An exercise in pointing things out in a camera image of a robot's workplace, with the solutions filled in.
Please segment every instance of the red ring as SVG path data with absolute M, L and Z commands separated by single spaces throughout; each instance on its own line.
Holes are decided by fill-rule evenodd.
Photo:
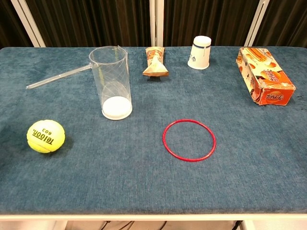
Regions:
M 200 125 L 200 126 L 202 126 L 202 127 L 204 127 L 205 129 L 208 130 L 208 132 L 211 134 L 211 137 L 212 137 L 212 140 L 213 140 L 213 146 L 212 146 L 212 149 L 210 150 L 210 152 L 209 152 L 207 155 L 205 155 L 205 156 L 203 156 L 203 157 L 201 157 L 201 158 L 196 158 L 196 159 L 184 158 L 184 157 L 180 157 L 180 156 L 178 156 L 177 154 L 173 153 L 172 150 L 167 146 L 165 137 L 166 137 L 166 133 L 167 133 L 168 129 L 169 129 L 171 126 L 173 126 L 174 124 L 180 123 L 180 122 L 193 122 L 193 123 L 196 123 L 196 124 L 198 124 L 198 125 Z M 195 120 L 191 120 L 191 119 L 180 119 L 180 120 L 174 121 L 173 123 L 169 124 L 169 125 L 165 128 L 165 130 L 164 130 L 164 132 L 163 132 L 163 144 L 164 144 L 165 148 L 167 149 L 167 151 L 168 151 L 170 154 L 172 154 L 174 157 L 178 158 L 179 160 L 188 161 L 188 162 L 197 162 L 197 161 L 203 161 L 203 160 L 207 159 L 208 157 L 210 157 L 210 156 L 213 154 L 213 152 L 214 152 L 214 150 L 215 150 L 215 147 L 216 147 L 216 139 L 215 139 L 214 133 L 213 133 L 207 126 L 205 126 L 204 124 L 202 124 L 201 122 L 195 121 Z

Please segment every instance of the snack box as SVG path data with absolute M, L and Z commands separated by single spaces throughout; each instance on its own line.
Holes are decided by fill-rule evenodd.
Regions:
M 236 63 L 255 103 L 288 103 L 295 86 L 267 49 L 242 47 Z

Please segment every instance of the black curtain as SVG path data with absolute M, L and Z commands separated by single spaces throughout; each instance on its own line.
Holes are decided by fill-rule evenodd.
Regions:
M 10 0 L 0 0 L 0 49 L 7 46 L 33 46 Z
M 307 1 L 270 0 L 253 45 L 307 47 Z
M 198 35 L 216 46 L 243 46 L 258 0 L 165 0 L 164 46 L 190 46 Z
M 150 46 L 148 0 L 26 0 L 46 46 Z

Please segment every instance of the paper cup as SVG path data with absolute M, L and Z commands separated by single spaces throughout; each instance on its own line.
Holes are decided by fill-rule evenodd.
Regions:
M 197 36 L 194 38 L 188 66 L 193 69 L 206 69 L 209 66 L 211 38 Z

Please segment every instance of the table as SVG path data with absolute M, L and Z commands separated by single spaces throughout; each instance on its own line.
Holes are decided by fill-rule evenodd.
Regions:
M 253 103 L 235 63 L 239 47 L 213 46 L 210 66 L 187 66 L 190 47 L 166 47 L 169 77 L 150 79 L 143 47 L 127 47 L 132 114 L 103 117 L 90 70 L 26 85 L 88 64 L 91 47 L 0 51 L 0 219 L 307 218 L 307 50 L 268 47 L 297 87 L 287 106 Z M 190 118 L 216 135 L 205 161 L 180 161 L 162 132 Z M 32 123 L 66 131 L 54 154 L 31 150 Z M 199 157 L 212 146 L 195 124 L 167 134 L 173 151 Z

